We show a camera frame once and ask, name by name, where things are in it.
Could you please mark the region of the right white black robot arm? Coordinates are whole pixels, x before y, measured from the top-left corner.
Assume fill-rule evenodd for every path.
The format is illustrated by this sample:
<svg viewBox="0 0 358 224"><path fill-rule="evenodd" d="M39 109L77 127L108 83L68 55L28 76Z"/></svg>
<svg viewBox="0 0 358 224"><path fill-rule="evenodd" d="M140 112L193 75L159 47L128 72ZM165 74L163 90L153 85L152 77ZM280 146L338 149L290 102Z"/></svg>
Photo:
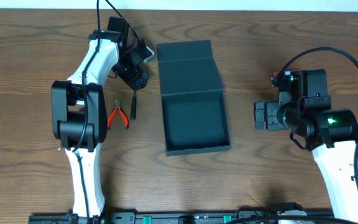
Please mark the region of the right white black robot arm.
<svg viewBox="0 0 358 224"><path fill-rule="evenodd" d="M290 130L305 139L322 173L336 218L358 222L358 124L347 108L332 109L326 72L286 71L276 84L277 101L254 104L255 128Z"/></svg>

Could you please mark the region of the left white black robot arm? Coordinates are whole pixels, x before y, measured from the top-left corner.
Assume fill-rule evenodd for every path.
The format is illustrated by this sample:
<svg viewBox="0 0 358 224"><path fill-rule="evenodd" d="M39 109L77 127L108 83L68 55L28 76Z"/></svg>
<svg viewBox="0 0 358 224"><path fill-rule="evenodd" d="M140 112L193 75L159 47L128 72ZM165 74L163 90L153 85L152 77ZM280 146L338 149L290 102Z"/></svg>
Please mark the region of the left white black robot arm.
<svg viewBox="0 0 358 224"><path fill-rule="evenodd" d="M123 114L119 104L107 113L103 86L109 74L114 73L133 91L143 89L149 79L140 65L153 60L154 52L144 40L128 46L129 31L123 17L110 17L107 29L89 35L89 49L74 74L51 87L53 135L65 150L73 180L70 223L100 223L103 219L101 146L114 116Z"/></svg>

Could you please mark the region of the small steel claw hammer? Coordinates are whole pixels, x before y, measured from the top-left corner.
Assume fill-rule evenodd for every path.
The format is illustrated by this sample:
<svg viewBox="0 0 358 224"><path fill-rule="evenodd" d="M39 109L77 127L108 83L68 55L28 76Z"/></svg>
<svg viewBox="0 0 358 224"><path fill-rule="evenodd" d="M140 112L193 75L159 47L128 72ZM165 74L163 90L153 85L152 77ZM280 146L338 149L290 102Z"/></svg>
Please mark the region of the small steel claw hammer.
<svg viewBox="0 0 358 224"><path fill-rule="evenodd" d="M136 111L137 111L137 95L136 95L136 91L134 90L134 94L132 96L132 101L131 101L131 115L130 115L131 120L136 119Z"/></svg>

